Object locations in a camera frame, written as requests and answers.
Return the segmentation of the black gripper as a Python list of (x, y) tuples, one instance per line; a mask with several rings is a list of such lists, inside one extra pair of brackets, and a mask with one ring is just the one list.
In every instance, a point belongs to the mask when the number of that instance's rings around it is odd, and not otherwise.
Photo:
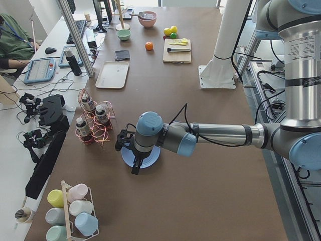
[(134, 146), (135, 131), (129, 131), (129, 126), (133, 126), (134, 128), (136, 128), (136, 126), (131, 123), (126, 124), (125, 128), (122, 129), (120, 133), (117, 135), (115, 150), (119, 152), (121, 151), (122, 147), (131, 150), (135, 157), (131, 173), (139, 174), (141, 165), (143, 163), (143, 159), (147, 158), (150, 155), (150, 151), (141, 152), (138, 149), (136, 149), (136, 147)]

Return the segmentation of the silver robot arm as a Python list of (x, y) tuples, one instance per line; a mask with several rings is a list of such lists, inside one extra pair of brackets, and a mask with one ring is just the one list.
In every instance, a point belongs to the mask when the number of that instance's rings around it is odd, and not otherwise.
[(140, 115), (135, 132), (121, 130), (115, 148), (134, 154), (132, 172), (155, 146), (190, 156), (197, 143), (268, 149), (307, 169), (320, 169), (320, 1), (259, 1), (256, 37), (284, 41), (285, 118), (280, 123), (166, 124), (153, 111)]

